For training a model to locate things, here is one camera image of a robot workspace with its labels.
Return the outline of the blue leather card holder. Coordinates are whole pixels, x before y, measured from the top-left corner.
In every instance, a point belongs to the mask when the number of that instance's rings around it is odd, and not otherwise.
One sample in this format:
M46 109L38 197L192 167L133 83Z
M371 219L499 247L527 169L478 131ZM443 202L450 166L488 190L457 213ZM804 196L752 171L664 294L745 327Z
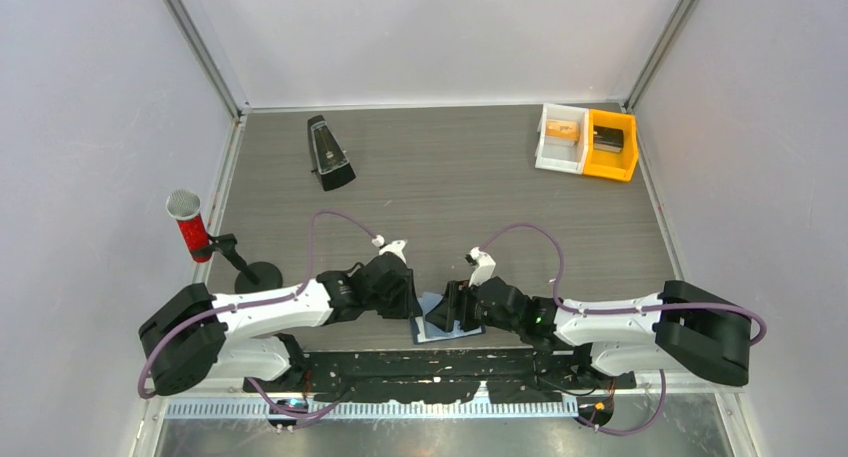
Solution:
M443 295L434 292L423 292L418 297L418 304L422 312L433 310L435 306L442 300ZM423 345L430 342L456 340L465 337L483 335L486 328L481 326L475 330L463 331L459 328L459 324L455 323L454 328L450 332L441 330L434 324L427 322L424 316L415 316L410 322L412 342L414 345Z

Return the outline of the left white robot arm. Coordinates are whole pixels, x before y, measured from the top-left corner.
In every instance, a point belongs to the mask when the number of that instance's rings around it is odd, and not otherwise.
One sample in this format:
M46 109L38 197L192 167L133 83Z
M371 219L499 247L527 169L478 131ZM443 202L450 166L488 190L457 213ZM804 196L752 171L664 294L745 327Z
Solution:
M203 283L190 284L139 328L146 361L137 392L149 399L240 378L293 391L305 382L307 366L283 332L350 322L369 311L407 319L415 302L413 270L393 252L286 288L213 294Z

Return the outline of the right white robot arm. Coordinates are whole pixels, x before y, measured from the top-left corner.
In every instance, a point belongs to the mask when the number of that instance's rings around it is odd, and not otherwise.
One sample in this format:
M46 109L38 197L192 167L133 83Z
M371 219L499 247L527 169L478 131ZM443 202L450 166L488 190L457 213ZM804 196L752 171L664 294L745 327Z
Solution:
M680 280L630 300L582 302L530 297L493 277L479 286L459 281L423 312L444 333L494 327L542 352L571 349L574 380L596 387L608 376L684 369L724 386L749 382L752 311Z

